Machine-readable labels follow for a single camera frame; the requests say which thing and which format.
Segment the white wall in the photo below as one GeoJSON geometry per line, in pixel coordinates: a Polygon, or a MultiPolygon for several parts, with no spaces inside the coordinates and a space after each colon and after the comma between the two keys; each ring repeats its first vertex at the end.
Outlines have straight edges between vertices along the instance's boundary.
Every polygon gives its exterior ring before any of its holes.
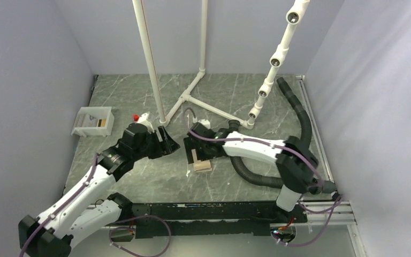
{"type": "MultiPolygon", "coordinates": [[[[311,1],[280,73],[304,74],[344,0],[311,1]]],[[[147,73],[130,0],[56,0],[96,74],[147,73]]],[[[267,73],[294,0],[210,0],[209,73],[267,73]]],[[[201,0],[144,0],[158,73],[199,68],[201,0]]]]}
{"type": "Polygon", "coordinates": [[[345,1],[306,78],[369,256],[411,256],[411,1],[345,1]]]}
{"type": "Polygon", "coordinates": [[[61,196],[92,82],[54,1],[0,0],[0,256],[17,256],[18,222],[61,196]]]}

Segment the gray marble tabletop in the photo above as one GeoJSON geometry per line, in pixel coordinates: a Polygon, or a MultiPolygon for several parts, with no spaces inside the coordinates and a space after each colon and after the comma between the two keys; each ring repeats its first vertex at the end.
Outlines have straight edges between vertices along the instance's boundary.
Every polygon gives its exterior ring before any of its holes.
{"type": "MultiPolygon", "coordinates": [[[[180,94],[195,78],[196,74],[159,75],[159,84],[166,113],[174,105],[180,94]]],[[[301,91],[294,75],[283,76],[296,95],[301,91]]],[[[216,108],[228,111],[246,120],[248,112],[257,98],[265,74],[206,74],[193,89],[192,96],[216,108]]],[[[92,94],[90,106],[111,106],[115,121],[112,134],[81,137],[65,186],[70,190],[90,168],[94,153],[100,153],[114,145],[125,128],[132,122],[133,114],[150,111],[154,126],[158,126],[158,115],[151,90],[149,75],[101,75],[92,94]]],[[[186,136],[182,111],[192,107],[198,119],[208,119],[212,128],[227,127],[227,120],[191,103],[185,102],[166,127],[169,135],[181,145],[175,153],[155,160],[142,159],[135,163],[116,185],[101,198],[119,192],[133,202],[206,202],[206,201],[258,201],[275,200],[279,189],[255,186],[237,175],[228,158],[211,161],[212,171],[195,173],[187,163],[183,138],[186,136]]],[[[289,135],[300,136],[300,124],[294,110],[274,85],[252,130],[241,128],[240,132],[266,139],[287,139],[289,135]]],[[[318,157],[315,140],[311,141],[311,151],[318,157]]],[[[276,167],[244,159],[245,164],[255,173],[279,177],[276,167]]],[[[328,178],[322,164],[319,173],[328,178]]],[[[329,195],[308,196],[308,199],[329,199],[329,195]]]]}

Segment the table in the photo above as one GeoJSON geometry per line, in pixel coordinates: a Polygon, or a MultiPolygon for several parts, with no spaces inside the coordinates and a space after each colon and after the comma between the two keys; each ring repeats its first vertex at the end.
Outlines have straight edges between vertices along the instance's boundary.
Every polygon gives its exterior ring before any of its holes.
{"type": "MultiPolygon", "coordinates": [[[[166,113],[174,105],[196,74],[159,75],[161,95],[166,113]]],[[[294,75],[283,76],[294,93],[303,100],[302,91],[294,75]]],[[[214,107],[229,111],[242,118],[257,99],[257,91],[265,74],[206,74],[193,89],[192,96],[214,107]]],[[[75,151],[64,193],[70,190],[88,171],[95,153],[116,144],[125,128],[133,121],[133,114],[150,111],[149,118],[158,126],[158,116],[149,75],[100,75],[89,106],[111,106],[115,121],[112,134],[104,137],[81,137],[75,151]]],[[[198,119],[208,119],[212,129],[227,127],[227,120],[191,103],[185,102],[166,127],[169,135],[181,145],[175,153],[155,160],[142,159],[135,163],[116,185],[101,198],[119,192],[133,202],[208,202],[208,201],[259,201],[275,200],[279,189],[255,186],[237,175],[229,158],[211,161],[212,171],[195,173],[188,166],[183,138],[186,136],[182,111],[192,107],[198,119]]],[[[300,136],[300,124],[294,110],[282,95],[278,86],[272,88],[255,126],[252,130],[241,128],[240,132],[265,139],[287,139],[289,135],[300,136]]],[[[311,151],[319,158],[319,148],[313,138],[311,151]]],[[[248,168],[266,176],[279,176],[275,167],[258,161],[244,159],[248,168]]],[[[329,176],[323,164],[318,172],[324,179],[329,176]]],[[[307,196],[308,200],[330,200],[330,195],[307,196]]]]}

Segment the white plastic bin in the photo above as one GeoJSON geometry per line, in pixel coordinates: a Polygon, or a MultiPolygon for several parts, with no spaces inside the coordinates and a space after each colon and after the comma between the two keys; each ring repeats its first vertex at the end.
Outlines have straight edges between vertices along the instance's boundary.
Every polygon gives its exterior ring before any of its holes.
{"type": "Polygon", "coordinates": [[[112,124],[114,124],[114,115],[111,113],[111,107],[81,107],[78,115],[89,114],[97,119],[106,119],[105,127],[74,127],[72,135],[77,134],[82,137],[88,135],[101,135],[106,137],[111,135],[112,124]]]}

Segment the black flexible hose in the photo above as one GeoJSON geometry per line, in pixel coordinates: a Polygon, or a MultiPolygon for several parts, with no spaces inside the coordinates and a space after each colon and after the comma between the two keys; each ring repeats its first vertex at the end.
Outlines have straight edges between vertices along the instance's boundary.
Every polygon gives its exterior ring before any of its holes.
{"type": "MultiPolygon", "coordinates": [[[[311,143],[311,136],[313,134],[313,129],[311,128],[311,122],[309,120],[308,114],[306,113],[305,109],[303,108],[297,96],[295,96],[295,94],[292,92],[292,89],[289,86],[289,84],[286,82],[286,80],[284,80],[283,77],[280,77],[279,79],[277,79],[277,83],[278,83],[279,88],[281,89],[281,92],[287,98],[287,101],[289,102],[291,107],[294,109],[300,121],[300,126],[301,126],[300,141],[304,142],[305,144],[309,146],[309,144],[311,143]]],[[[235,122],[233,123],[233,125],[231,125],[231,122],[230,122],[229,128],[237,130],[238,126],[235,127],[234,124],[235,122]]],[[[283,181],[281,178],[263,176],[263,175],[259,175],[259,174],[256,174],[250,171],[245,166],[245,164],[243,163],[242,157],[240,156],[230,156],[230,159],[231,159],[232,166],[234,167],[237,174],[239,174],[239,176],[242,177],[247,182],[254,184],[254,185],[258,185],[258,186],[282,188],[283,181]]]]}

